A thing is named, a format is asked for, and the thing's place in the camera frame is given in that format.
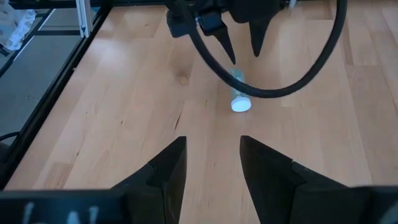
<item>cable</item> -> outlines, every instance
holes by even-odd
[[[347,0],[337,0],[336,19],[335,23],[333,24],[333,28],[331,30],[329,39],[326,42],[326,45],[324,46],[320,56],[312,65],[307,74],[305,74],[296,83],[293,83],[285,88],[280,88],[276,90],[262,90],[260,88],[250,86],[235,79],[215,60],[215,58],[210,54],[210,52],[206,48],[205,43],[203,43],[197,31],[196,22],[192,17],[192,15],[190,14],[188,7],[185,4],[185,1],[177,0],[177,2],[178,5],[180,6],[185,23],[187,24],[189,36],[191,37],[191,40],[195,48],[198,50],[199,54],[201,55],[203,60],[207,63],[207,65],[219,76],[220,79],[222,79],[232,88],[240,91],[241,93],[245,93],[249,96],[255,96],[260,98],[278,98],[282,96],[287,96],[306,86],[322,69],[322,67],[325,65],[326,61],[328,60],[329,56],[333,52],[333,49],[337,44],[341,31],[343,30],[345,17],[347,13]]]
[[[18,136],[18,135],[19,135],[19,131],[5,134],[3,136],[0,136],[0,142],[3,141],[3,140],[6,140],[7,138],[11,138],[11,137]]]

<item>floor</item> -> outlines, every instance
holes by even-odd
[[[236,67],[261,88],[295,82],[334,11],[311,1],[279,13],[258,58],[248,25],[225,14]],[[187,136],[181,223],[259,223],[240,164],[243,134],[349,186],[398,184],[397,20],[397,1],[349,1],[341,40],[309,86],[234,113],[229,87],[190,39],[171,38],[163,7],[114,8],[7,189],[109,188]],[[233,67],[214,38],[205,42]]]
[[[36,18],[34,26],[40,20]],[[41,30],[78,30],[76,9],[56,9]],[[22,129],[80,40],[79,35],[35,36],[26,45],[0,78],[0,136]],[[12,54],[0,55],[0,67]],[[10,138],[3,143],[11,145],[13,140]]]

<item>plastic bottle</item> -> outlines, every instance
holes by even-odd
[[[237,80],[244,82],[243,72],[238,69],[231,69],[230,74],[235,77]],[[231,89],[231,108],[235,112],[245,112],[251,107],[251,101],[249,96],[244,93],[241,93],[234,88]]]

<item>wooden surface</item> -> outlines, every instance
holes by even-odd
[[[298,80],[325,44],[334,3],[305,2],[270,24],[261,55],[247,24],[223,15],[246,81]],[[205,42],[233,66],[214,38]],[[349,1],[343,35],[303,90],[230,109],[229,87],[188,37],[171,38],[163,7],[114,8],[7,189],[109,188],[177,136],[188,137],[181,223],[258,223],[239,137],[250,135],[347,185],[398,184],[398,2]]]

